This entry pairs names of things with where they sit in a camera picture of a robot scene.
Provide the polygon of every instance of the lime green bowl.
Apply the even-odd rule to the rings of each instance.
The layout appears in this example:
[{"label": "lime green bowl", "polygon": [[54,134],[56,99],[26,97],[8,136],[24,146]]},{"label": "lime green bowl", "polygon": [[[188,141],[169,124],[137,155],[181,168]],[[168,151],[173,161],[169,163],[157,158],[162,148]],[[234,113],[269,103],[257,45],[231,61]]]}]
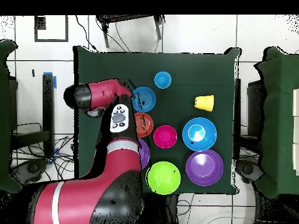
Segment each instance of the lime green bowl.
[{"label": "lime green bowl", "polygon": [[160,195],[168,195],[180,185],[180,171],[170,162],[153,164],[145,175],[149,188]]}]

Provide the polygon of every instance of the blue bowl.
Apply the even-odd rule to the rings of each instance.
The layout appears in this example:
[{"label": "blue bowl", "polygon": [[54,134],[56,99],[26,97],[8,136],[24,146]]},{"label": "blue bowl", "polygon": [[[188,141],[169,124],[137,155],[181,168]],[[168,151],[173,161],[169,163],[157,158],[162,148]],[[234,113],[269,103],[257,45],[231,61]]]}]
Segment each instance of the blue bowl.
[{"label": "blue bowl", "polygon": [[160,89],[166,89],[171,84],[171,76],[165,71],[159,72],[155,75],[155,84]]},{"label": "blue bowl", "polygon": [[132,104],[136,111],[146,113],[156,105],[156,95],[149,87],[138,87],[133,91]]},{"label": "blue bowl", "polygon": [[183,141],[193,151],[210,149],[216,139],[216,127],[206,118],[194,118],[184,126]]}]

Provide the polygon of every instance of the metal stand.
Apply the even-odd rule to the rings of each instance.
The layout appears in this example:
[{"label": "metal stand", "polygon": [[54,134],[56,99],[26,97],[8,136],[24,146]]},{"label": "metal stand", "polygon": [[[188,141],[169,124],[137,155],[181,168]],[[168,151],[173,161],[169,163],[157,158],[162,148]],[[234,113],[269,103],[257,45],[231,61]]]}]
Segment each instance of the metal stand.
[{"label": "metal stand", "polygon": [[109,24],[102,23],[102,29],[103,29],[106,48],[109,48],[108,35],[107,35],[108,34],[108,28],[109,28]]},{"label": "metal stand", "polygon": [[154,16],[158,39],[161,40],[162,36],[161,36],[159,25],[162,24],[162,18],[164,18],[164,15],[132,15],[132,16],[130,16],[130,15],[121,15],[121,16],[114,16],[114,17],[105,16],[105,19],[100,17],[100,16],[96,16],[98,21],[102,25],[102,30],[103,30],[103,35],[104,35],[106,48],[109,48],[108,35],[107,35],[108,34],[109,23],[119,22],[119,21],[124,21],[124,20],[132,20],[132,19],[143,18],[143,17],[148,17],[148,16]]}]

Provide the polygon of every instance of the red robot arm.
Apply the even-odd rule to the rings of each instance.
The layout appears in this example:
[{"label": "red robot arm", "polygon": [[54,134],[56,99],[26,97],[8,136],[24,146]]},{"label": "red robot arm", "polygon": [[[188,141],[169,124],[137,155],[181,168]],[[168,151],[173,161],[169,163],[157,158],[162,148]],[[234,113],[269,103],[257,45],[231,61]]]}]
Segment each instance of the red robot arm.
[{"label": "red robot arm", "polygon": [[32,198],[27,222],[133,224],[142,213],[143,200],[131,92],[119,80],[109,79],[68,87],[64,99],[82,111],[113,105],[112,112],[104,112],[110,121],[105,129],[109,133],[105,168],[92,179],[48,183],[31,190],[32,195],[27,192]]}]

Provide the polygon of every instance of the bowl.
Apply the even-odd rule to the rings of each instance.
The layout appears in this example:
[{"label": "bowl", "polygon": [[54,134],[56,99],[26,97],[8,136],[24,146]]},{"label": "bowl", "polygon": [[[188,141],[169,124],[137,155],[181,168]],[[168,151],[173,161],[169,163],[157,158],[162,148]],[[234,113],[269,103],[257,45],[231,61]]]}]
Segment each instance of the bowl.
[{"label": "bowl", "polygon": [[138,87],[133,91],[132,104],[136,111],[146,113],[156,104],[156,95],[149,87]]},{"label": "bowl", "polygon": [[222,158],[210,149],[194,152],[186,162],[186,174],[198,186],[215,184],[221,178],[222,173]]},{"label": "bowl", "polygon": [[137,136],[139,138],[148,136],[154,129],[154,122],[151,116],[146,113],[135,113],[134,116]]},{"label": "bowl", "polygon": [[215,125],[206,118],[193,118],[183,129],[183,141],[193,151],[205,151],[210,149],[216,139]]},{"label": "bowl", "polygon": [[168,149],[174,146],[177,138],[176,130],[170,125],[162,125],[158,127],[154,133],[154,142],[162,149]]},{"label": "bowl", "polygon": [[180,185],[179,169],[170,162],[153,164],[145,176],[149,188],[160,195],[168,195]]},{"label": "bowl", "polygon": [[165,71],[161,71],[155,75],[155,84],[160,89],[166,89],[171,84],[171,76]]},{"label": "bowl", "polygon": [[138,141],[141,145],[138,151],[139,151],[140,161],[141,161],[141,170],[143,170],[143,168],[145,168],[148,162],[150,161],[151,152],[146,142],[144,142],[141,138],[138,138]]}]

